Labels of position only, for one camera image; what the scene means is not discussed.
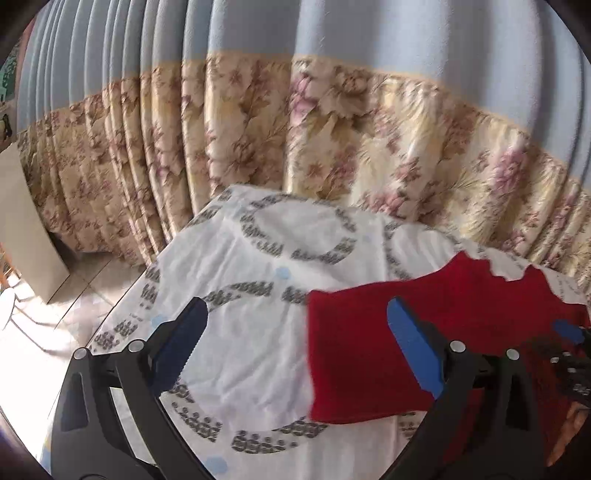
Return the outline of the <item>person's right hand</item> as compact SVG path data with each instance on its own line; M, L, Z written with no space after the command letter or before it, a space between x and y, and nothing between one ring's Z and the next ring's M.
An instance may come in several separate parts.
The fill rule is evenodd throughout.
M548 466L552 466L564 454L568 444L583 427L589 413L589 407L578 402L571 404L567 418L561 427L558 440L547 460Z

